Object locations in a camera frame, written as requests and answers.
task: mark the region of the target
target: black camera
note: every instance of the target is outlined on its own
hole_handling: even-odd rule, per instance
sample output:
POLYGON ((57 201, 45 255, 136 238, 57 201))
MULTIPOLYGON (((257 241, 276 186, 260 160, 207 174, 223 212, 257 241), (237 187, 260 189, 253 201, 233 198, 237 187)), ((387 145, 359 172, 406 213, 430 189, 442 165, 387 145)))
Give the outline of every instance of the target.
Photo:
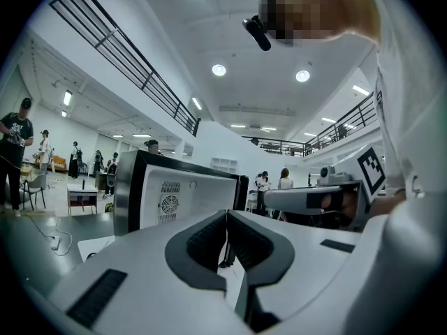
POLYGON ((267 30, 259 20, 259 16, 255 15, 251 19, 244 19, 242 24, 263 51, 268 51, 272 47, 266 36, 267 30))

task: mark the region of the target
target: white ceiling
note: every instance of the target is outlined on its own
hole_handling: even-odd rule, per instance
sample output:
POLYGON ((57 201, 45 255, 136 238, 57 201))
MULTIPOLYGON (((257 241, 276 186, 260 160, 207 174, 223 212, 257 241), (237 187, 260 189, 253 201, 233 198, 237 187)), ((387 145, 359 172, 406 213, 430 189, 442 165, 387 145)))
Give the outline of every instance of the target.
POLYGON ((152 139, 159 141, 162 150, 174 150, 180 142, 178 137, 30 38, 24 43, 20 71, 30 93, 41 95, 41 105, 58 113, 65 110, 67 118, 101 134, 123 135, 122 142, 142 149, 145 149, 143 143, 147 139, 135 138, 132 134, 150 134, 152 139), (73 92, 68 107, 63 104, 66 90, 73 92))
POLYGON ((240 133, 284 138, 302 130, 345 85, 371 44, 349 35, 326 43, 305 40, 295 48, 273 41, 272 49, 264 52, 242 26, 243 18, 257 15, 258 1, 147 0, 182 64, 198 81, 198 99, 217 100, 219 121, 227 127, 275 127, 268 135, 240 133), (225 76, 212 74, 214 64, 226 67, 225 76), (311 73, 308 82, 295 79, 302 69, 311 73))

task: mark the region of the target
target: round ceiling light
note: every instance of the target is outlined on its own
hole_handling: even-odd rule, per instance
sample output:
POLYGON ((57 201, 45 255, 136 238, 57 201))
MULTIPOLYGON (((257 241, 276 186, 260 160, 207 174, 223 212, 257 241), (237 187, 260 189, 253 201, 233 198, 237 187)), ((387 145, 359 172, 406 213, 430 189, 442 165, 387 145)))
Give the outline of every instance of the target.
POLYGON ((306 82, 310 78, 310 73, 306 70, 301 70, 296 74, 296 80, 298 82, 306 82))
POLYGON ((222 77, 226 73, 226 68, 221 64, 216 64, 212 67, 212 72, 219 77, 222 77))

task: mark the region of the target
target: white shirt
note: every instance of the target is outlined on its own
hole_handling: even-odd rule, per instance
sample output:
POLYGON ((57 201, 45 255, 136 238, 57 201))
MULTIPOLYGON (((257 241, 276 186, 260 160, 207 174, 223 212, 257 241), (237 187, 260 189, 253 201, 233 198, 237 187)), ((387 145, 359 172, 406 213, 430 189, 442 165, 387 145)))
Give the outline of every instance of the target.
POLYGON ((258 177, 254 183, 258 187, 259 191, 270 190, 270 187, 271 187, 270 180, 266 181, 266 180, 263 179, 263 177, 258 177))
POLYGON ((42 143, 42 164, 48 164, 50 162, 50 141, 48 138, 43 140, 42 143))
POLYGON ((374 106, 385 153, 387 195, 447 190, 447 78, 430 32, 403 0, 375 0, 381 18, 374 106))
POLYGON ((279 179, 278 189, 285 190, 287 188, 293 188, 293 180, 292 179, 279 179))

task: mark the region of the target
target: black metal railing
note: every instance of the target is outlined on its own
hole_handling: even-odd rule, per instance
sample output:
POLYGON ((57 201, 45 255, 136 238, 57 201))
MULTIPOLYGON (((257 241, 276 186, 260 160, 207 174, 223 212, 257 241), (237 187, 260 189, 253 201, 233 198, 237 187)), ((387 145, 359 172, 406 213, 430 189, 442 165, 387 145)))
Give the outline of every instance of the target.
POLYGON ((301 142, 289 142, 287 140, 268 139, 266 137, 244 137, 270 154, 299 157, 305 154, 305 145, 301 142))
POLYGON ((196 136, 198 121, 97 0, 54 0, 50 6, 134 85, 196 136))
POLYGON ((340 140, 358 132, 364 127, 377 120, 376 111, 373 106, 373 93, 337 120, 333 125, 327 127, 316 137, 305 143, 305 156, 324 149, 340 140))

